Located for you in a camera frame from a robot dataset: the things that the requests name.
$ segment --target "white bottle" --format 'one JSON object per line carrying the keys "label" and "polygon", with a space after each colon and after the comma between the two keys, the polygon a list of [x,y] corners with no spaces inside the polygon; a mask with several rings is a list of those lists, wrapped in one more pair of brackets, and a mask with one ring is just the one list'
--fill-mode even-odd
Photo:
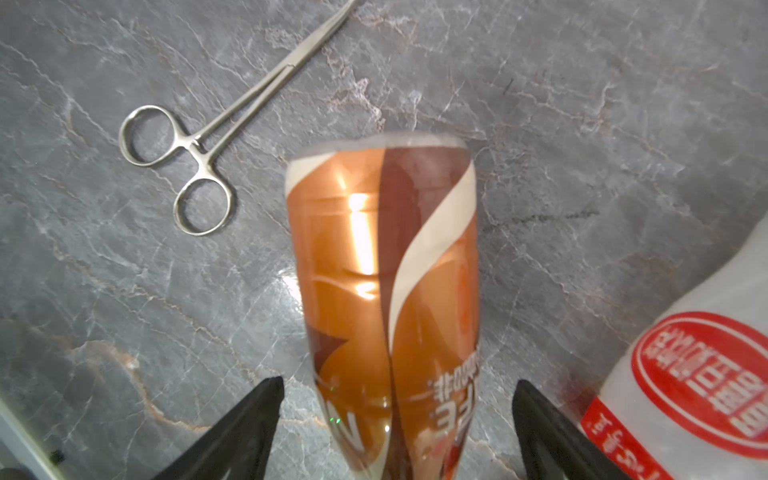
{"label": "white bottle", "polygon": [[768,217],[630,346],[581,427],[635,480],[768,478]]}

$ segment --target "scissors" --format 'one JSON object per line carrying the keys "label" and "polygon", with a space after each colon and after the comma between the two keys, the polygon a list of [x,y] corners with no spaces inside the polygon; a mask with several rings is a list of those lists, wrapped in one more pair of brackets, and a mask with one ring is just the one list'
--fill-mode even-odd
{"label": "scissors", "polygon": [[[132,111],[123,121],[120,127],[119,143],[120,151],[126,160],[139,167],[153,167],[166,159],[174,152],[184,149],[188,151],[197,161],[197,173],[187,182],[179,191],[174,201],[174,218],[176,225],[185,233],[195,237],[202,237],[219,230],[229,220],[234,206],[234,195],[229,185],[213,169],[213,163],[221,151],[230,143],[240,129],[267,103],[278,90],[285,85],[295,75],[295,73],[304,65],[329,38],[341,27],[349,13],[355,8],[359,0],[349,0],[333,17],[329,18],[317,30],[314,31],[306,40],[302,41],[296,50],[288,54],[262,81],[253,86],[249,91],[238,98],[228,109],[221,112],[208,125],[202,127],[198,132],[187,135],[184,127],[168,110],[157,105],[145,105]],[[245,106],[256,97],[254,103],[248,107],[246,112],[234,123],[232,128],[211,148],[209,151],[202,151],[200,139],[213,133],[221,124],[229,120],[233,114],[245,108]],[[174,141],[168,150],[154,161],[140,160],[132,147],[131,135],[132,127],[137,120],[146,113],[160,113],[169,121],[174,131]],[[213,228],[205,231],[195,230],[181,211],[181,202],[187,197],[190,188],[193,185],[211,180],[218,184],[227,195],[227,212],[224,218]]]}

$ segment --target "brown and orange bottle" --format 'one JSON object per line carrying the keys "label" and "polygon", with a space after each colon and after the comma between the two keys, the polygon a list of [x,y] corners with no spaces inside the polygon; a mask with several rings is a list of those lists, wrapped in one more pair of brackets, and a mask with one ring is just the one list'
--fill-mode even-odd
{"label": "brown and orange bottle", "polygon": [[455,477],[475,409],[475,167],[447,135],[290,163],[286,198],[320,405],[357,478]]}

